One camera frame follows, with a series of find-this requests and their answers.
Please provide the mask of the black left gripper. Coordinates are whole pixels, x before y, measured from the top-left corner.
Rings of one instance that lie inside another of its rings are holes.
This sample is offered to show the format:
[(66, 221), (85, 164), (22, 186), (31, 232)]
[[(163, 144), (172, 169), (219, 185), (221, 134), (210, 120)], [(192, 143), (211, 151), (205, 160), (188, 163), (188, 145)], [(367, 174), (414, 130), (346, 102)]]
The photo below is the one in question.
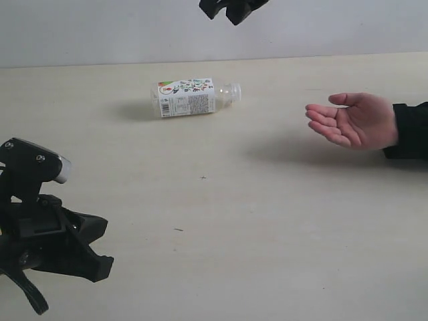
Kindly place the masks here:
[(53, 195), (34, 203), (1, 201), (1, 270), (76, 271), (94, 283), (105, 280), (114, 258), (90, 245), (107, 225), (105, 218), (65, 208)]

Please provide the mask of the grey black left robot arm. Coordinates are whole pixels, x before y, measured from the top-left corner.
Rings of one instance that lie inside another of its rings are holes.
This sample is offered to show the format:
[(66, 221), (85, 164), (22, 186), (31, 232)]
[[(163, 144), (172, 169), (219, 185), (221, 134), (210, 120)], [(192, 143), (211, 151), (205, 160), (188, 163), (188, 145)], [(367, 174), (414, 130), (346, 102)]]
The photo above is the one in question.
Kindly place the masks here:
[(1, 263), (23, 270), (75, 276), (99, 282), (110, 275), (114, 258), (98, 255), (90, 244), (100, 239), (108, 221), (65, 208), (53, 195), (35, 203), (1, 203)]

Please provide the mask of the black sleeved forearm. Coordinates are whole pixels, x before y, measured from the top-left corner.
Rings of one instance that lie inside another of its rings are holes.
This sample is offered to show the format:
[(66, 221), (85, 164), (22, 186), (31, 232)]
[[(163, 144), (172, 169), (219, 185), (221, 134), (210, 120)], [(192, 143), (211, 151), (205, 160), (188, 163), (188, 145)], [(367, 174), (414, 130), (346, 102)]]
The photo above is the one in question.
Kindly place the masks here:
[(427, 102), (417, 106), (394, 104), (398, 141), (383, 149), (387, 159), (427, 161)]

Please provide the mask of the person's open bare hand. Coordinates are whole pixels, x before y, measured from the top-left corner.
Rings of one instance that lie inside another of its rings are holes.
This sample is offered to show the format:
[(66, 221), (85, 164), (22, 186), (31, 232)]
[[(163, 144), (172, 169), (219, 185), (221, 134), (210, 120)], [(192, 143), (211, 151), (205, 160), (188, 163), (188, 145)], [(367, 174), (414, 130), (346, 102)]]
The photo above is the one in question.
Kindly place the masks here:
[(329, 106), (306, 106), (308, 126), (329, 142), (352, 150), (381, 150), (396, 145), (399, 132), (393, 104), (368, 94), (340, 93)]

